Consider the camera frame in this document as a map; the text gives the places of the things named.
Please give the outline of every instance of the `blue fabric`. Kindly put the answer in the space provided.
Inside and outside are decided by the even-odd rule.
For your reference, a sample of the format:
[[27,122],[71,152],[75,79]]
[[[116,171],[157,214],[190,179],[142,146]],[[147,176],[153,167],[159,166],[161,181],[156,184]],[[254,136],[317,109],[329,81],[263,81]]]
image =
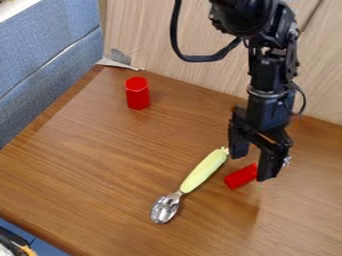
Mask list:
[[73,85],[102,56],[101,28],[36,71],[0,99],[0,147]]
[[38,254],[38,255],[46,255],[46,256],[68,256],[65,252],[58,250],[56,247],[40,240],[36,239],[32,244],[31,248]]
[[43,0],[0,23],[0,148],[102,56],[97,0]]
[[0,23],[0,96],[98,26],[96,0],[43,0]]

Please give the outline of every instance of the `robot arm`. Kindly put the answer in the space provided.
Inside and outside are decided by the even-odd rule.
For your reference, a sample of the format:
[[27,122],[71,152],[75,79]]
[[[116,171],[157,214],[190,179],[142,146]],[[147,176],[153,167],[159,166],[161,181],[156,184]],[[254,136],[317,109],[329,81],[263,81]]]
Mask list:
[[258,181],[278,175],[289,163],[293,141],[285,127],[290,123],[296,92],[305,94],[292,81],[299,66],[299,30],[295,14],[280,0],[210,0],[209,18],[222,33],[236,36],[228,46],[210,56],[183,55],[177,42],[181,0],[175,0],[171,21],[171,43],[184,61],[209,62],[223,59],[241,41],[249,49],[251,83],[247,108],[236,106],[229,123],[232,159],[248,154],[249,144],[260,150]]

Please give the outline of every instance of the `spoon head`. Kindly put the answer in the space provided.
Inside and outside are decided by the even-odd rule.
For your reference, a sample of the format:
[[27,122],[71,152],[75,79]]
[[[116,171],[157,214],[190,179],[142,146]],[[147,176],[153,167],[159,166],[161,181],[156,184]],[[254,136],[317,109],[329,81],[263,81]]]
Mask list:
[[164,224],[171,220],[179,209],[179,198],[174,194],[159,198],[152,206],[151,220],[157,224]]

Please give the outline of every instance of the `black cable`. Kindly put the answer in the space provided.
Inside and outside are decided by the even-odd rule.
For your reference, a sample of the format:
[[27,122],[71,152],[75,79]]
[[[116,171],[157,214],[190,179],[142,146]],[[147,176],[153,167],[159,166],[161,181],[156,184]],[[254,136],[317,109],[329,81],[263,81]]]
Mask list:
[[290,87],[294,90],[296,90],[297,92],[299,92],[301,95],[302,95],[302,98],[303,98],[303,104],[302,104],[302,107],[300,108],[300,111],[298,113],[294,113],[292,112],[292,115],[296,115],[296,116],[301,116],[305,109],[306,109],[306,105],[307,105],[307,98],[306,98],[306,95],[304,93],[304,91],[297,85],[295,84],[294,82],[291,82],[290,83]]
[[212,62],[222,60],[227,54],[237,47],[241,43],[241,39],[236,37],[232,42],[230,42],[225,48],[222,48],[218,52],[213,55],[184,55],[181,53],[178,47],[178,18],[182,5],[182,0],[175,0],[175,5],[173,8],[172,18],[171,18],[171,27],[170,27],[170,37],[171,37],[171,45],[177,56],[187,62]]

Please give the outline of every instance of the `red object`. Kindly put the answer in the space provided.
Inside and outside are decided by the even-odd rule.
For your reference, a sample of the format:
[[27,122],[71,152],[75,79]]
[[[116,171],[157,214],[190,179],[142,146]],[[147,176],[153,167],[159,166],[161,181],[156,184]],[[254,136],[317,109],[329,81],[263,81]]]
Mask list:
[[143,109],[150,105],[150,90],[145,78],[135,76],[126,80],[125,89],[129,108]]
[[255,180],[258,175],[258,165],[253,163],[241,170],[233,172],[224,178],[224,182],[231,189],[237,189],[252,180]]

